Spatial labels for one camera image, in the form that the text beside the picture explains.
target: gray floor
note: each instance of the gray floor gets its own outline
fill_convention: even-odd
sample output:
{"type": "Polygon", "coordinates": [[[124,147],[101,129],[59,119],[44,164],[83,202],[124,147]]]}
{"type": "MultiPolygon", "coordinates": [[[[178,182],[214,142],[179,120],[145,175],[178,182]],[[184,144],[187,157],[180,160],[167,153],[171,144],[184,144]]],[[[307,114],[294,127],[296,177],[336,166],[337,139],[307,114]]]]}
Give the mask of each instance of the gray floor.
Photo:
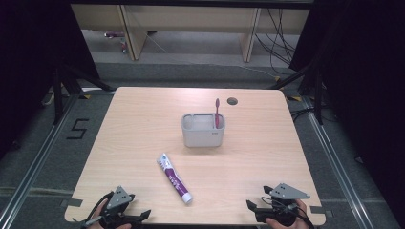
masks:
{"type": "MultiPolygon", "coordinates": [[[[83,31],[83,33],[101,79],[112,86],[263,89],[275,83],[274,76],[285,78],[287,74],[284,73],[292,73],[286,69],[287,65],[282,61],[274,57],[270,59],[268,52],[264,51],[258,42],[253,47],[251,61],[244,63],[238,34],[151,33],[151,39],[146,41],[140,60],[134,62],[122,52],[120,38],[106,38],[103,31],[83,31]],[[198,85],[193,82],[195,79],[193,77],[199,79],[198,85]]],[[[298,37],[288,36],[287,39],[295,46],[298,37]]],[[[284,52],[281,48],[277,50],[280,54],[284,52]]],[[[81,83],[83,87],[94,87],[86,82],[81,83]]],[[[298,85],[299,82],[287,85],[283,92],[288,96],[296,96],[298,85]]],[[[76,101],[74,111],[69,113],[11,228],[50,226],[78,228],[78,224],[64,220],[65,208],[61,206],[61,202],[68,199],[75,189],[112,97],[111,94],[95,91],[91,98],[76,101]],[[69,136],[77,134],[72,132],[72,127],[78,118],[89,119],[88,122],[81,123],[87,129],[86,135],[80,140],[69,140],[69,136]]],[[[293,100],[288,101],[288,106],[291,111],[305,107],[303,102],[293,100]]],[[[334,150],[339,155],[374,227],[399,228],[367,170],[354,161],[356,153],[339,123],[335,121],[333,112],[324,110],[323,116],[324,128],[334,150]]],[[[11,199],[13,190],[23,179],[52,126],[53,107],[47,106],[38,111],[31,125],[20,137],[21,148],[9,152],[0,161],[0,210],[4,209],[11,199]]],[[[327,212],[327,222],[321,228],[361,228],[310,124],[309,117],[305,114],[297,118],[295,127],[318,195],[327,212]]]]}

